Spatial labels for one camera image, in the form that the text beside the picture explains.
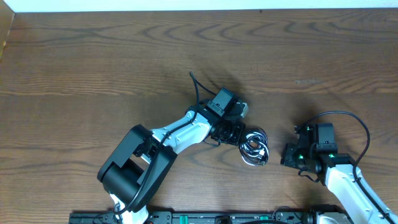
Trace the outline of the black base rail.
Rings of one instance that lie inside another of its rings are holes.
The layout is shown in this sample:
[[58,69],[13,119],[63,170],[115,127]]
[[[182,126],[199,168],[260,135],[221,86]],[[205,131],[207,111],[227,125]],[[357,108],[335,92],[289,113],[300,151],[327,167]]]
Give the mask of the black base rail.
[[[217,223],[247,223],[260,220],[272,220],[288,224],[296,223],[337,223],[347,224],[353,221],[340,212],[288,212],[281,210],[270,213],[173,213],[152,212],[143,221],[144,224],[217,224]],[[111,212],[106,213],[72,213],[68,224],[92,223],[124,223]]]

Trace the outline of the cardboard panel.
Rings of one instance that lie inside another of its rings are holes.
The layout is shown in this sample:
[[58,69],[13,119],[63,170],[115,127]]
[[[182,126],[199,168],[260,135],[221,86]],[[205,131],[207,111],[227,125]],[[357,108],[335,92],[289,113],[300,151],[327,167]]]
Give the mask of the cardboard panel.
[[0,3],[0,56],[2,57],[7,39],[9,37],[11,26],[14,20],[14,11],[1,0]]

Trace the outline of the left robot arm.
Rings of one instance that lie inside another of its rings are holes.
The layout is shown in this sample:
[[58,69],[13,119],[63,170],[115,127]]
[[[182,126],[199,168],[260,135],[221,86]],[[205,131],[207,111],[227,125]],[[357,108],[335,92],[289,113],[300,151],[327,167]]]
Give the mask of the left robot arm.
[[248,105],[222,88],[214,98],[197,101],[184,117],[157,129],[131,128],[107,158],[97,179],[114,201],[118,223],[144,223],[146,205],[155,195],[178,154],[212,138],[239,145]]

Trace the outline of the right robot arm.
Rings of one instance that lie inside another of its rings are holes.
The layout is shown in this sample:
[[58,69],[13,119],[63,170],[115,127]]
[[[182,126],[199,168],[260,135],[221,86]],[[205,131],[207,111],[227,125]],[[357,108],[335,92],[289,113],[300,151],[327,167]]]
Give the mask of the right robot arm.
[[397,223],[391,211],[366,182],[349,154],[340,154],[331,123],[295,127],[296,143],[288,143],[281,164],[321,183],[340,201],[353,223]]

